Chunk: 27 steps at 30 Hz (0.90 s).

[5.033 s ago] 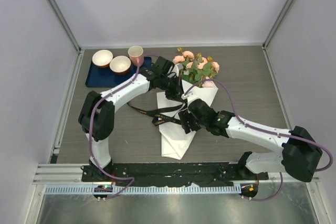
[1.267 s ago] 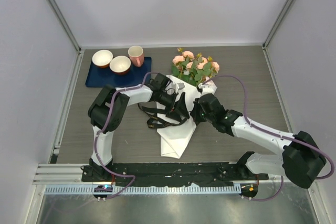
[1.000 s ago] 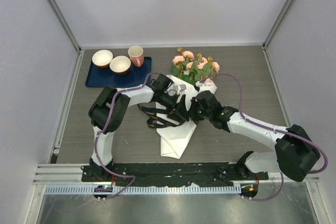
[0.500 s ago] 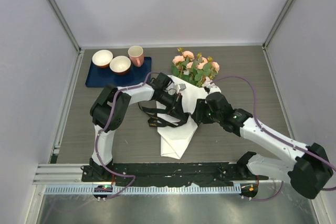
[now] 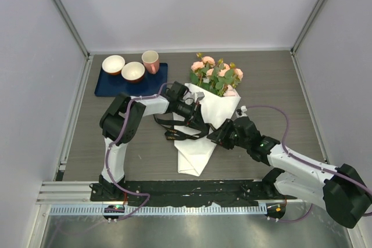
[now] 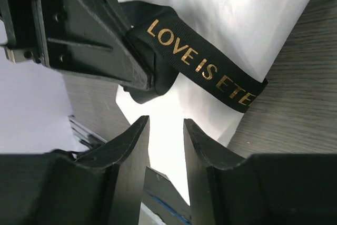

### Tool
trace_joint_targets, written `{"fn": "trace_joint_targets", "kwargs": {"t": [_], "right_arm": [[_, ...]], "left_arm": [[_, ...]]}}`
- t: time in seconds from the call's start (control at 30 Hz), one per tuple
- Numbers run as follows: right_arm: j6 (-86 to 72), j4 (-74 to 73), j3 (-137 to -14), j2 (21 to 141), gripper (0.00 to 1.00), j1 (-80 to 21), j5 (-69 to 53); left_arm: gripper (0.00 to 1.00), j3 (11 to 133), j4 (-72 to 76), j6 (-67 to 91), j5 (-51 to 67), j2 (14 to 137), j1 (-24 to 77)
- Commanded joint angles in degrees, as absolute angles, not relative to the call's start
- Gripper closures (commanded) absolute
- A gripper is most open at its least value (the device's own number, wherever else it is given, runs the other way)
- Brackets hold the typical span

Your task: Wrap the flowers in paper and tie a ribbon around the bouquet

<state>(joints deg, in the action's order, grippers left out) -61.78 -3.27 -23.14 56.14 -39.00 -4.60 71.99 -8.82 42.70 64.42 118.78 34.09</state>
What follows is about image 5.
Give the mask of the pink fake flower stem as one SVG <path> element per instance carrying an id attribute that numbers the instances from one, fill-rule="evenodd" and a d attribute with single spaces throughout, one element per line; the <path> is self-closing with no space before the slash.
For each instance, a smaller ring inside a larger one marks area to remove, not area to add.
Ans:
<path id="1" fill-rule="evenodd" d="M 203 56 L 201 53 L 197 53 L 196 57 L 197 61 L 191 65 L 189 74 L 191 83 L 208 91 L 216 61 L 210 56 Z"/>

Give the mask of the black ribbon gold letters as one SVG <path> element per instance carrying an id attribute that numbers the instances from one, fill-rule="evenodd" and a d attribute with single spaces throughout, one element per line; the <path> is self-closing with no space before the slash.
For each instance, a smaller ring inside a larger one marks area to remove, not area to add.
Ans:
<path id="1" fill-rule="evenodd" d="M 190 135 L 190 134 L 186 134 L 185 132 L 175 129 L 175 126 L 185 126 L 187 128 L 196 130 L 196 126 L 194 124 L 194 116 L 190 118 L 186 118 L 185 120 L 164 120 L 164 119 L 160 119 L 156 117 L 155 115 L 153 115 L 153 119 L 166 130 L 164 135 L 167 140 L 184 141 L 187 139 L 190 139 L 190 140 L 201 139 L 198 137 L 198 134 Z"/>

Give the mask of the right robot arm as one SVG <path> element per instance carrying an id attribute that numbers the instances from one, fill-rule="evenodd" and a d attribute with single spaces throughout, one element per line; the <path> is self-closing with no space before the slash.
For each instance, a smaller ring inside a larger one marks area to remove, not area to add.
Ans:
<path id="1" fill-rule="evenodd" d="M 294 152 L 261 135 L 248 117 L 227 119 L 207 138 L 225 149 L 243 148 L 255 161 L 271 166 L 262 185 L 268 198 L 302 199 L 323 208 L 345 228 L 354 228 L 371 206 L 371 192 L 352 166 L 336 167 Z"/>

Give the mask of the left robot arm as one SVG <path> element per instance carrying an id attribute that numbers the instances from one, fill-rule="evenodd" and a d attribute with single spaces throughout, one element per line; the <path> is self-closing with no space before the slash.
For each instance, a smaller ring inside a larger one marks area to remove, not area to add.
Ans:
<path id="1" fill-rule="evenodd" d="M 158 93 L 149 96 L 116 96 L 99 122 L 106 154 L 99 182 L 91 187 L 92 192 L 112 201 L 123 196 L 126 150 L 143 117 L 153 116 L 170 141 L 194 141 L 207 136 L 210 124 L 204 122 L 201 110 L 204 97 L 203 92 L 191 92 L 179 82 L 170 88 L 162 84 Z"/>

